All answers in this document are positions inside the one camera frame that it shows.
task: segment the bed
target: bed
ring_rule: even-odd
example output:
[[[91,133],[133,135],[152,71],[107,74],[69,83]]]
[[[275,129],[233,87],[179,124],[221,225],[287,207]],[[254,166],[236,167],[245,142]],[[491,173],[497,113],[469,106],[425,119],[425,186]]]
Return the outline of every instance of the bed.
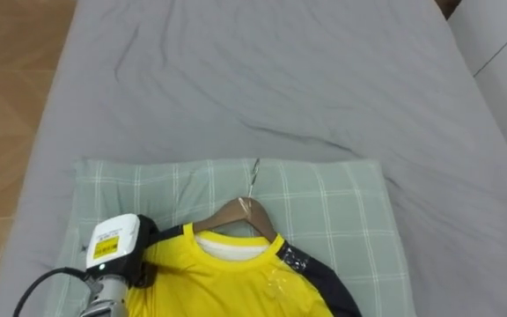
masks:
[[[417,314],[507,316],[507,145],[434,1],[79,0],[0,316],[53,267],[81,157],[378,159]]]

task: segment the pillowcase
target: pillowcase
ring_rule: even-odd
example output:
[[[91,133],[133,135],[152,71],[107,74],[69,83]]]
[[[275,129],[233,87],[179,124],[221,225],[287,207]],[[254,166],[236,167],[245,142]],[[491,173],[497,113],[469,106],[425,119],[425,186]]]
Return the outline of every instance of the pillowcase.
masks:
[[[208,217],[248,194],[254,161],[77,162],[73,210],[56,267],[83,269],[94,226],[110,217],[143,214],[160,230]],[[336,272],[363,316],[415,317],[408,268],[376,161],[262,159],[253,198],[285,239]],[[253,234],[244,222],[219,231]],[[73,281],[53,279],[46,316],[78,316],[85,308],[89,290]]]

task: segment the shirt sleeve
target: shirt sleeve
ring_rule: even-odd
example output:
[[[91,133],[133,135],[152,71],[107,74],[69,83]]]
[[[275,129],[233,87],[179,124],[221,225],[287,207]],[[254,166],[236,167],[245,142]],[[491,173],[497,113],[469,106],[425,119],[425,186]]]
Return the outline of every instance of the shirt sleeve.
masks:
[[[312,305],[309,316],[361,317],[356,301],[340,278],[326,264],[285,242],[279,257],[301,274],[321,296]]]

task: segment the wooden floor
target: wooden floor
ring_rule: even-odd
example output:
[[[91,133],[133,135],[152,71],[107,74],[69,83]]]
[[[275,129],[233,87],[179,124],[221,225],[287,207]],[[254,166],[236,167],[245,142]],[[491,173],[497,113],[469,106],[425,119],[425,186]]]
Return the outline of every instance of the wooden floor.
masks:
[[[0,253],[74,6],[0,0]]]

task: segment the black cord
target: black cord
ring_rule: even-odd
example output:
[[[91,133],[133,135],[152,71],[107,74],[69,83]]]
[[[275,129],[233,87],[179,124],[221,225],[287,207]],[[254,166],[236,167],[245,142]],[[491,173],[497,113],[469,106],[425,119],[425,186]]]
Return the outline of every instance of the black cord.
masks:
[[[15,307],[15,312],[13,313],[13,317],[18,317],[18,315],[21,313],[21,310],[23,309],[23,306],[25,305],[26,300],[31,296],[31,293],[34,291],[34,289],[42,283],[45,279],[51,277],[52,275],[56,274],[67,274],[74,277],[79,278],[82,282],[87,281],[90,277],[85,272],[83,272],[80,269],[73,269],[73,268],[59,268],[59,269],[52,269],[47,273],[44,273],[39,278],[34,281],[31,286],[29,286],[21,299],[17,303],[17,307]]]

